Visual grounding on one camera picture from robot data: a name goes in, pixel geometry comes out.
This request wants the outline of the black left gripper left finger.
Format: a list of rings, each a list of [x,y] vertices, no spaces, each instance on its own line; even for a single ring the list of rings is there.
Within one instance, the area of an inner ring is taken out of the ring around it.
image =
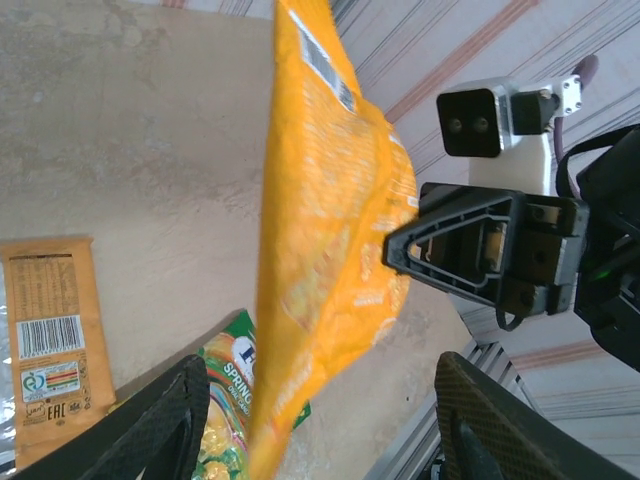
[[[8,480],[191,480],[208,406],[205,362],[188,355]]]

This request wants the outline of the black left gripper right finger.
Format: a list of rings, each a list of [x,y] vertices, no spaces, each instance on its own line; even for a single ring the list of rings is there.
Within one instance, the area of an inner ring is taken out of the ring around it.
[[[456,352],[440,356],[435,390],[448,480],[633,480]]]

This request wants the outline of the yellow snack bag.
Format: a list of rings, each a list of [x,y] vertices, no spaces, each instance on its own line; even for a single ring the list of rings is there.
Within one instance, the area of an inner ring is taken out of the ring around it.
[[[382,261],[417,214],[411,160],[366,100],[329,0],[274,0],[249,479],[273,480],[304,405],[393,327],[409,279]]]

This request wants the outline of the orange packet with silver seam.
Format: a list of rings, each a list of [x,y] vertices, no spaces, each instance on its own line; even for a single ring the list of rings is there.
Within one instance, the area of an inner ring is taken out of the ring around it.
[[[89,237],[0,244],[0,475],[116,402]]]

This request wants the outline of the green yellow Fox's candy bag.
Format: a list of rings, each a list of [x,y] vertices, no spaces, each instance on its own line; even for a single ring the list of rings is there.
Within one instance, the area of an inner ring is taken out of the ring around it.
[[[249,313],[238,311],[198,355],[207,370],[209,404],[191,480],[259,480],[250,474],[247,442],[256,357]]]

